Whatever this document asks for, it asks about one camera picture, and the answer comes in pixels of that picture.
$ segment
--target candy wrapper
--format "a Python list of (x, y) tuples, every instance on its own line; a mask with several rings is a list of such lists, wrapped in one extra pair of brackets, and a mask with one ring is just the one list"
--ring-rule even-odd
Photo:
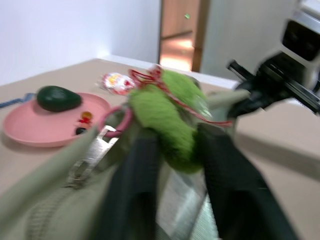
[(130, 90), (137, 87), (130, 77), (117, 72), (103, 75), (97, 84), (100, 88), (117, 95), (127, 95)]

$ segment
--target avocado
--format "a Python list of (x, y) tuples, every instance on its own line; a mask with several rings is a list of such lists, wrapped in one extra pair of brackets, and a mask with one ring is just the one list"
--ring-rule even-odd
[(38, 91), (36, 101), (43, 109), (58, 113), (80, 106), (82, 98), (60, 86), (45, 86)]

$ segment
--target blue string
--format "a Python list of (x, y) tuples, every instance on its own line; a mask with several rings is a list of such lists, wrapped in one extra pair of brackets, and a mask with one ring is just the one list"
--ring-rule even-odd
[(27, 94), (24, 96), (24, 98), (16, 98), (16, 99), (13, 99), (13, 100), (10, 100), (10, 101), (2, 102), (2, 103), (0, 103), (0, 109), (1, 109), (1, 108), (5, 108), (5, 107), (10, 106), (10, 105), (13, 105), (13, 104), (27, 102), (27, 101), (31, 100), (31, 98), (32, 98), (33, 96), (34, 96), (33, 93), (27, 93)]
[(23, 100), (21, 98), (16, 98), (16, 99), (13, 99), (13, 100), (10, 100), (10, 101), (5, 101), (5, 102), (2, 102), (0, 103), (0, 109), (1, 108), (4, 108), (4, 107), (7, 107), (7, 106), (10, 106), (12, 104), (17, 104), (17, 103), (20, 103), (22, 102)]

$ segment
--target doorway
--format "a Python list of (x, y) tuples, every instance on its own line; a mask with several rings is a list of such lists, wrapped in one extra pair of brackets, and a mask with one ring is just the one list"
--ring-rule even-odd
[(162, 0), (159, 62), (199, 72), (210, 0)]

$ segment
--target white wall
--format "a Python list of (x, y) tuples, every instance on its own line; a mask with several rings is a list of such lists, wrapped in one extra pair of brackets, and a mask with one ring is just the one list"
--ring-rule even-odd
[(112, 0), (1, 0), (0, 85), (110, 52)]
[(211, 0), (201, 72), (237, 79), (230, 60), (254, 72), (281, 47), (286, 19), (297, 0)]
[(111, 54), (157, 63), (161, 0), (112, 0)]

